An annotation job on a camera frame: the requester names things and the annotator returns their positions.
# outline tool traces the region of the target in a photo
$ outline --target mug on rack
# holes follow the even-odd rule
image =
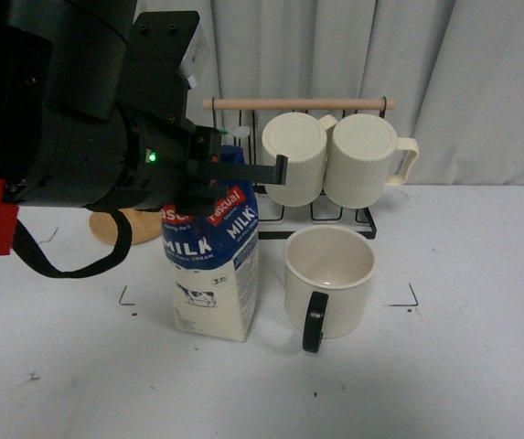
[[[407,151],[399,173],[389,176],[394,152]],[[333,131],[324,189],[339,206],[361,209],[375,203],[384,185],[403,185],[419,155],[411,138],[399,138],[393,126],[373,114],[353,114]]]
[[[266,185],[268,195],[283,206],[313,202],[323,189],[327,144],[337,124],[330,114],[317,120],[303,112],[287,112],[271,119],[263,129],[263,162],[288,157],[286,184]]]

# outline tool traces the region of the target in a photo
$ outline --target mug handle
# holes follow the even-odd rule
[[[316,353],[323,340],[323,322],[325,321],[328,294],[313,291],[306,310],[305,331],[302,337],[302,349]]]
[[[386,185],[390,186],[401,186],[408,179],[412,165],[420,155],[420,150],[418,149],[418,143],[411,139],[410,137],[401,137],[398,139],[398,147],[396,148],[399,151],[408,151],[408,156],[403,161],[401,169],[398,174],[389,176],[386,180]]]

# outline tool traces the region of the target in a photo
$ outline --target cream mug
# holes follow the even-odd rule
[[[394,152],[408,156],[398,174],[389,176]],[[328,151],[324,189],[339,206],[360,209],[375,203],[384,185],[403,185],[419,155],[411,138],[398,138],[396,130],[373,114],[353,114],[333,131]]]
[[[290,235],[283,257],[284,307],[304,333],[304,350],[317,352],[323,337],[342,337],[358,326],[376,268],[367,239],[342,226],[310,226]]]
[[[313,202],[323,189],[326,146],[337,119],[320,120],[303,112],[287,112],[271,119],[263,129],[263,163],[274,164],[277,155],[288,157],[285,185],[265,185],[272,200],[299,207]]]

